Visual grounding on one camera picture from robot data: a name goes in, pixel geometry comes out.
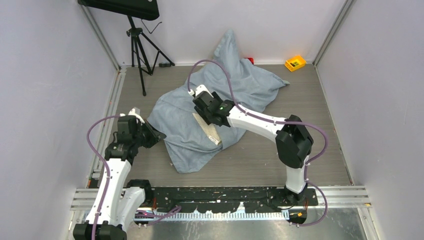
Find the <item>cream pillow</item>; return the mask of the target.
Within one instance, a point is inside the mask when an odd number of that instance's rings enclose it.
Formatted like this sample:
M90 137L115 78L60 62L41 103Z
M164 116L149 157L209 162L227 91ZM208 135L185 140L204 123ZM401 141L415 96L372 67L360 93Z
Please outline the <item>cream pillow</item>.
M216 146L220 145L222 143L221 137L219 136L215 125L213 124L207 124L198 113L192 114L195 120L198 122L199 126L207 136L207 138L214 143Z

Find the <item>blue pillowcase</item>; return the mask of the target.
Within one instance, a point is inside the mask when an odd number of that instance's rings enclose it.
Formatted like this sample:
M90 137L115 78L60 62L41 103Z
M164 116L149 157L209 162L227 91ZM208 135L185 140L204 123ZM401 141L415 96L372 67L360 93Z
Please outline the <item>blue pillowcase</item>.
M169 157L180 174L198 172L220 151L245 134L237 127L206 124L197 109L232 101L263 112L288 81L239 55L236 36L228 30L213 53L213 62L194 72L184 85L162 95L148 122L165 134Z

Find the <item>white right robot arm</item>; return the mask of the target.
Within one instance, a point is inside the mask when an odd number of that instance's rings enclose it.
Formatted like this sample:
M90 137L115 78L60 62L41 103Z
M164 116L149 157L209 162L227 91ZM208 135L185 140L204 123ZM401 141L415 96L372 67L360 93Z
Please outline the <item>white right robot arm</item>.
M284 198L291 205L299 205L306 197L306 162L314 140L301 119L295 115L287 124L284 118L255 112L232 100L222 100L216 92L206 90L194 94L194 109L208 124L240 128L263 136L276 144L279 160L286 167Z

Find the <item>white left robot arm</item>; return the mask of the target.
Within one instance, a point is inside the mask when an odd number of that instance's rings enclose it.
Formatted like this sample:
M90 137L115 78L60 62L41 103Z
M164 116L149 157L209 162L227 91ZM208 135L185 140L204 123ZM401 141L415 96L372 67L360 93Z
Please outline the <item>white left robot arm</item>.
M147 179L126 182L139 148L151 148L166 135L156 130L133 108L117 116L117 131L113 141L101 155L104 172L93 206L83 223L73 230L76 240L125 240L127 229L137 209L148 207L154 192Z

